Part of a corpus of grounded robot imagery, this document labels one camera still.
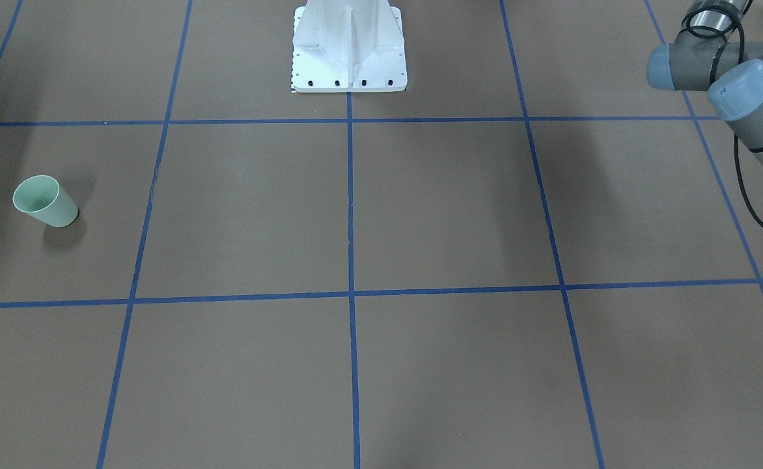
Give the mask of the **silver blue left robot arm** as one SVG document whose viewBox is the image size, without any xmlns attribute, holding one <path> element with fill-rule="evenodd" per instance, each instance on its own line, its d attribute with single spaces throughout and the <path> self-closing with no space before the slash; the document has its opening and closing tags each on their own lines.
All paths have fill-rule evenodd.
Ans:
<svg viewBox="0 0 763 469">
<path fill-rule="evenodd" d="M 695 1 L 646 65 L 656 89 L 702 91 L 763 167 L 763 41 L 745 41 L 745 1 Z"/>
</svg>

